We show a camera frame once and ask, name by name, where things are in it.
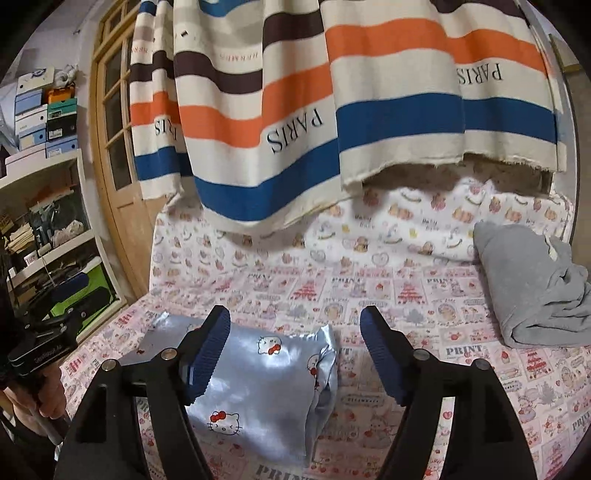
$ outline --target striped blanket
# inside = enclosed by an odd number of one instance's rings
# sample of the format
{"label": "striped blanket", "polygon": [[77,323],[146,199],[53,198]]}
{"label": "striped blanket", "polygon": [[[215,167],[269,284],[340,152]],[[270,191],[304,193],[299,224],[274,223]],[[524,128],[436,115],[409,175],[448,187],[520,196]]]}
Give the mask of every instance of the striped blanket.
{"label": "striped blanket", "polygon": [[399,163],[562,170],[546,62],[513,0],[143,0],[131,119],[145,198],[284,228]]}

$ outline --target orange item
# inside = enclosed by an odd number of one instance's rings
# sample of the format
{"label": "orange item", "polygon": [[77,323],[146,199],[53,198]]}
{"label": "orange item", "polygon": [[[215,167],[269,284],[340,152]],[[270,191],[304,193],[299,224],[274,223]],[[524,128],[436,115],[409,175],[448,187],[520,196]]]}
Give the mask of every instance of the orange item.
{"label": "orange item", "polygon": [[69,100],[74,96],[75,91],[76,88],[73,85],[65,88],[55,88],[49,90],[47,94],[47,103],[56,103],[61,102],[62,100]]}

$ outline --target hello kitty pillowcase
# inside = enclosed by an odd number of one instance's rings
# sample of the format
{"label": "hello kitty pillowcase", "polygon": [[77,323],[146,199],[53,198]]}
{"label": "hello kitty pillowcase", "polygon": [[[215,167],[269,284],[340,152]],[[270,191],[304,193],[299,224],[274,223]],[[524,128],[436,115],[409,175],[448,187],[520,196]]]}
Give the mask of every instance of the hello kitty pillowcase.
{"label": "hello kitty pillowcase", "polygon": [[[164,313],[122,364],[176,347],[201,319]],[[282,465],[307,466],[336,402],[332,328],[284,336],[232,324],[205,395],[187,407],[199,441],[227,440]]]}

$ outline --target patterned bed sheet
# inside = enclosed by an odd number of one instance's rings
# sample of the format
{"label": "patterned bed sheet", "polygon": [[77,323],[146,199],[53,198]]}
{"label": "patterned bed sheet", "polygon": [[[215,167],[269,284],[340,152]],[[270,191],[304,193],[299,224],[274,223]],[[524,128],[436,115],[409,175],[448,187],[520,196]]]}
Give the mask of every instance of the patterned bed sheet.
{"label": "patterned bed sheet", "polygon": [[[515,172],[486,168],[399,169],[400,181],[421,188],[390,179],[388,190],[372,186],[363,198],[264,238],[216,231],[196,199],[175,199],[157,218],[150,293],[62,366],[70,414],[100,363],[136,349],[164,311],[204,317],[220,303],[233,322],[285,334],[329,322],[340,345],[339,399],[309,468],[269,464],[244,451],[239,439],[208,437],[200,443],[217,479],[374,478],[402,416],[385,395],[359,333],[361,310],[375,304],[415,347],[462,364],[487,359],[515,407],[538,477],[552,478],[590,421],[591,346],[505,347],[472,229],[486,219],[562,236],[573,209],[557,195],[504,193],[515,190]],[[535,186],[535,177],[530,179]],[[151,475],[163,478],[147,402],[138,403]],[[439,478],[452,420],[453,399],[446,399],[425,479]]]}

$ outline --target wooden door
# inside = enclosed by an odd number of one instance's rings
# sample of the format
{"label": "wooden door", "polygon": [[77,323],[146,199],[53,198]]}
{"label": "wooden door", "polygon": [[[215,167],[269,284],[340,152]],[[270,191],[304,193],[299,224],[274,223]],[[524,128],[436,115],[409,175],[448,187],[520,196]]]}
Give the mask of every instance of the wooden door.
{"label": "wooden door", "polygon": [[128,82],[133,32],[131,22],[116,38],[110,35],[112,44],[96,59],[94,98],[100,151],[98,174],[104,179],[102,197],[108,203],[105,215],[112,217],[111,235],[120,242],[119,258],[139,297],[148,291],[154,222],[165,197],[143,200],[135,172]]}

